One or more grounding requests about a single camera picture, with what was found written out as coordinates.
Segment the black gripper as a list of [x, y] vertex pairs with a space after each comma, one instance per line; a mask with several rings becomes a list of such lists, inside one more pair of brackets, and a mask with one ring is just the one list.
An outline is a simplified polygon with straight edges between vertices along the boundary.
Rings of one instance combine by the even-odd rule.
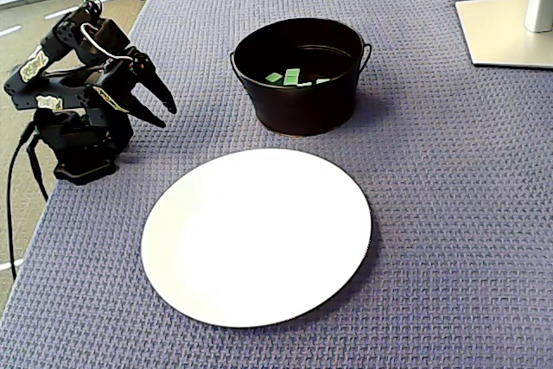
[[111, 19], [95, 24], [82, 23], [80, 31], [92, 49], [105, 58], [102, 72], [92, 82], [93, 89], [116, 110], [165, 128], [165, 122], [141, 104], [132, 92], [137, 84], [142, 84], [170, 113], [177, 113], [173, 95], [149, 56], [131, 46], [127, 35]]

